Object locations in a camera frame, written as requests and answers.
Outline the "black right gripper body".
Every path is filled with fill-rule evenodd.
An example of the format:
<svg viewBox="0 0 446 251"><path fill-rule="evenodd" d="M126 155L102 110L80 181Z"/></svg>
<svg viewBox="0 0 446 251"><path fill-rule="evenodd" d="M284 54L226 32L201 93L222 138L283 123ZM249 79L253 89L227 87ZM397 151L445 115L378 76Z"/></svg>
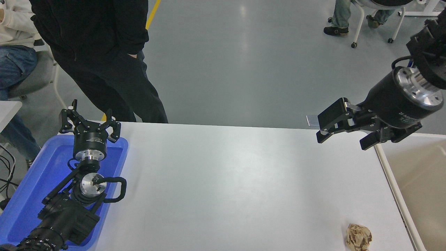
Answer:
<svg viewBox="0 0 446 251"><path fill-rule="evenodd" d="M406 129L437 111L437 88L418 69L394 69L369 91L362 108L391 127Z"/></svg>

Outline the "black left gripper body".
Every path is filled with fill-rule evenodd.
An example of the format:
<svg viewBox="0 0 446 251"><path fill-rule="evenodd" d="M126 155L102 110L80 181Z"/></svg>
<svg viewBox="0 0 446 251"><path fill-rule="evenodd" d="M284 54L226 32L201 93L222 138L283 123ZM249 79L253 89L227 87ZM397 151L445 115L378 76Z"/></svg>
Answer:
<svg viewBox="0 0 446 251"><path fill-rule="evenodd" d="M99 127L100 124L96 122L76 122L74 132L74 154L86 150L98 150L103 154L107 152L107 131L98 130Z"/></svg>

